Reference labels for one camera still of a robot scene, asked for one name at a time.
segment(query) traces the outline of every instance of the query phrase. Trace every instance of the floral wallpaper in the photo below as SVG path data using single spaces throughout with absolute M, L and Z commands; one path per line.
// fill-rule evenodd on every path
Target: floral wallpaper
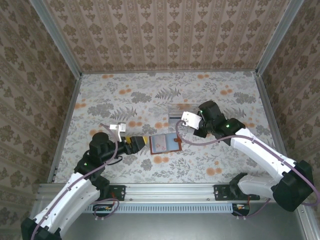
M 290 0 L 44 0 L 81 70 L 255 69 Z
M 0 1 L 0 239 L 45 183 L 75 78 L 28 0 Z
M 176 72 L 88 74 L 82 76 L 56 183 L 66 183 L 92 136 L 104 131 L 100 123 L 126 122 L 125 136 L 150 136 L 175 131 L 169 109 L 175 112 L 218 103 L 227 118 L 237 118 L 265 143 L 273 146 L 271 132 L 252 72 Z M 213 136 L 181 133 L 193 142 Z M 252 159 L 225 143 L 189 146 L 182 151 L 151 155 L 147 144 L 139 153 L 106 167 L 103 176 L 112 183 L 216 183 L 229 182 L 240 172 L 266 173 Z
M 288 156 L 320 188 L 320 1 L 304 1 L 262 77 Z

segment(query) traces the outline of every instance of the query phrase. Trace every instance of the purple cable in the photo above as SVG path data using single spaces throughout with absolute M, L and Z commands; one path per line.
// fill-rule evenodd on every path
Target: purple cable
M 176 135 L 182 140 L 184 141 L 185 143 L 187 144 L 190 144 L 190 145 L 194 145 L 194 146 L 205 146 L 205 145 L 209 145 L 209 144 L 215 144 L 215 143 L 218 143 L 218 142 L 221 142 L 223 140 L 226 140 L 226 139 L 231 139 L 231 138 L 240 138 L 240 139 L 247 139 L 247 140 L 250 140 L 251 142 L 255 143 L 255 144 L 258 144 L 261 148 L 263 148 L 264 150 L 266 150 L 268 153 L 270 153 L 272 156 L 274 156 L 277 160 L 279 160 L 282 164 L 286 165 L 288 168 L 290 168 L 292 171 L 294 171 L 303 181 L 305 181 L 309 187 L 313 190 L 313 192 L 315 193 L 316 195 L 316 201 L 314 203 L 306 203 L 306 202 L 303 202 L 301 203 L 302 205 L 305 205 L 305 206 L 310 206 L 310 207 L 314 207 L 314 206 L 317 206 L 319 203 L 320 203 L 320 193 L 319 191 L 316 189 L 316 187 L 305 177 L 303 176 L 297 169 L 295 169 L 293 166 L 291 166 L 289 163 L 287 163 L 284 159 L 282 159 L 280 156 L 278 156 L 277 154 L 275 154 L 273 151 L 271 151 L 269 148 L 267 148 L 266 146 L 264 146 L 263 144 L 261 144 L 260 142 L 256 141 L 255 139 L 253 139 L 252 137 L 248 137 L 248 136 L 243 136 L 243 135 L 231 135 L 231 136 L 224 136 L 224 137 L 221 137 L 219 139 L 216 139 L 216 140 L 213 140 L 213 141 L 208 141 L 208 142 L 203 142 L 203 143 L 194 143 L 194 142 L 191 142 L 191 141 L 188 141 L 186 139 L 184 139 L 179 131 L 178 131 L 178 125 L 179 123 L 186 123 L 185 121 L 183 120 L 179 120 L 176 125 L 175 125 L 175 132 L 176 132 Z
M 106 201 L 116 201 L 116 207 L 114 208 L 113 211 L 111 211 L 107 216 L 104 216 L 104 217 L 99 217 L 97 216 L 97 210 L 98 209 L 101 209 L 101 208 L 104 208 L 104 206 L 101 206 L 101 207 L 97 207 L 94 212 L 93 212 L 93 215 L 96 217 L 96 218 L 99 218 L 99 219 L 107 219 L 107 218 L 110 218 L 114 213 L 115 211 L 117 211 L 117 209 L 119 208 L 119 205 L 120 205 L 120 201 L 116 198 L 107 198 L 107 199 L 104 199 L 104 200 L 101 200 L 101 201 L 94 201 L 93 204 L 99 204 L 99 203 L 102 203 L 102 202 L 106 202 Z
M 112 157 L 106 161 L 103 165 L 97 167 L 96 169 L 92 170 L 91 172 L 88 172 L 87 174 L 83 175 L 82 177 L 79 177 L 77 180 L 75 180 L 70 186 L 68 189 L 66 189 L 59 197 L 58 199 L 52 204 L 52 206 L 49 208 L 49 210 L 46 212 L 46 214 L 42 217 L 42 219 L 39 221 L 39 223 L 37 224 L 37 226 L 34 228 L 33 230 L 33 233 L 31 235 L 31 239 L 30 240 L 34 240 L 35 239 L 35 236 L 36 236 L 36 233 L 39 229 L 39 227 L 41 226 L 41 224 L 45 221 L 45 219 L 48 218 L 49 214 L 52 212 L 52 210 L 55 208 L 55 206 L 60 202 L 60 200 L 67 194 L 67 192 L 74 186 L 76 185 L 79 181 L 81 181 L 82 179 L 90 176 L 91 174 L 95 173 L 96 171 L 99 171 L 100 169 L 104 168 L 106 165 L 108 165 L 117 155 L 117 152 L 118 152 L 118 141 L 117 141 L 117 138 L 115 136 L 115 134 L 108 128 L 108 126 L 100 123 L 100 125 L 102 127 L 104 127 L 105 129 L 108 130 L 108 132 L 111 134 L 111 136 L 115 139 L 115 149 L 114 149 L 114 154 L 112 155 Z

